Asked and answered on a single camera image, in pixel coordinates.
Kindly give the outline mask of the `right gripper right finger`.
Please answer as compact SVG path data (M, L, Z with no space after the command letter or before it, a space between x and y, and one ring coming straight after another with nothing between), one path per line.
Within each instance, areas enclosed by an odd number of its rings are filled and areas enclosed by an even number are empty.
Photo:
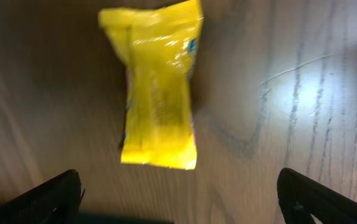
M285 223L357 223L357 203L296 172L283 168L277 179Z

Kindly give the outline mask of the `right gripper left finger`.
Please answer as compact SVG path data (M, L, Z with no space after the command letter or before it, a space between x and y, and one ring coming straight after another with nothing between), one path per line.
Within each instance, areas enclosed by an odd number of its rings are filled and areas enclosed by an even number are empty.
M0 223L72 223L81 200L79 173L70 169L0 205Z

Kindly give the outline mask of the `small yellow snack packet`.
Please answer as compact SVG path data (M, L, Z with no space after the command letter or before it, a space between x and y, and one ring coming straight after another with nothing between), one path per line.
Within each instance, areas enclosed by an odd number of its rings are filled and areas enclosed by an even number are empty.
M108 8L98 14L126 67L121 162L193 170L197 150L189 80L203 14L198 0L160 9Z

